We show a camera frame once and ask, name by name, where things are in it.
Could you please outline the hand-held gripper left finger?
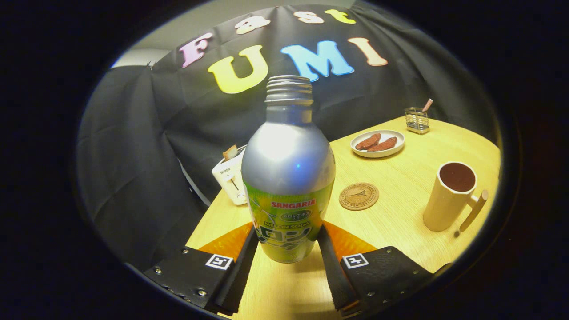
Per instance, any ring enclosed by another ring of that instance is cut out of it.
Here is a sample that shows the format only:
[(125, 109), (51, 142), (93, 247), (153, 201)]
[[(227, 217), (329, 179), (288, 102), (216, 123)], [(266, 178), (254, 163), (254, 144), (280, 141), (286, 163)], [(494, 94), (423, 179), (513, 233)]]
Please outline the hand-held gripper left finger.
[(251, 222), (199, 249), (183, 247), (144, 272), (152, 282), (191, 306), (237, 313), (258, 246)]

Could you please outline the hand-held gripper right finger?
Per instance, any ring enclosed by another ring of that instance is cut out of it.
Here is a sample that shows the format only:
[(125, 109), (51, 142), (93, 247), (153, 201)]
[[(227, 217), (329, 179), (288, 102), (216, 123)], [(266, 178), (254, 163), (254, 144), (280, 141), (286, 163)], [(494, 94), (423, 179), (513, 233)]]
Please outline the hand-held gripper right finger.
[(333, 305), (342, 317), (380, 314), (434, 277), (396, 247), (376, 248), (327, 221), (318, 245)]

